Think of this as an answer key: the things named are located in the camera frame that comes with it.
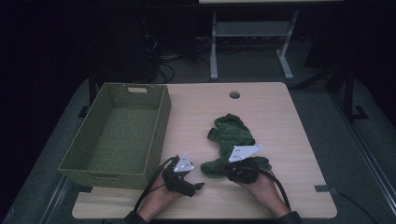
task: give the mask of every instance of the hand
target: hand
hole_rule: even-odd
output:
[[[280,199],[274,181],[268,176],[259,174],[256,182],[251,184],[236,183],[254,195],[256,200],[267,208],[275,218],[290,213],[289,208]]]
[[[137,211],[137,214],[147,222],[150,222],[154,217],[164,211],[172,201],[183,196],[178,192],[168,190],[163,181],[163,173],[158,175],[151,189],[155,190],[146,196],[140,209]]]

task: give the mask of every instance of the white tag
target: white tag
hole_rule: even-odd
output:
[[[230,159],[228,159],[229,162],[234,162],[234,161],[242,161],[246,159],[247,157],[251,156],[252,154],[260,151],[262,149],[262,145],[257,145],[257,146],[234,146],[233,147],[233,153],[230,156]]]
[[[176,164],[174,172],[175,173],[186,172],[186,171],[191,171],[193,169],[194,167],[192,166],[192,162],[187,157],[187,153],[184,153],[184,155],[180,158],[180,160]]]

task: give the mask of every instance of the wicker basket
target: wicker basket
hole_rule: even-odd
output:
[[[170,109],[165,85],[105,83],[59,171],[83,186],[143,189],[160,164]]]

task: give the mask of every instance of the person's left hand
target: person's left hand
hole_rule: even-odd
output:
[[[172,201],[183,196],[178,192],[168,190],[163,181],[163,173],[158,175],[151,189],[155,190],[146,196],[140,209],[137,211],[137,214],[147,222],[150,222],[154,217],[164,211]]]

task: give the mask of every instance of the table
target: table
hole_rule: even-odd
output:
[[[172,109],[163,144],[162,162],[187,153],[195,169],[185,179],[205,182],[192,197],[181,198],[157,218],[270,218],[254,198],[226,177],[205,177],[199,165],[219,157],[219,145],[207,139],[213,121],[232,113],[250,129],[282,183],[292,210],[301,217],[335,217],[326,185],[289,91],[283,83],[206,83],[168,85]],[[238,99],[230,97],[237,91]],[[93,188],[81,192],[73,209],[75,218],[119,218],[134,208],[141,190]]]
[[[303,2],[337,2],[343,0],[199,0],[201,4],[231,4],[231,3],[303,3]],[[210,79],[217,80],[218,63],[216,57],[216,43],[218,36],[283,36],[285,41],[280,49],[276,50],[285,78],[293,79],[286,59],[294,24],[297,21],[299,10],[295,9],[288,21],[217,21],[216,11],[213,13],[212,46],[210,53]]]

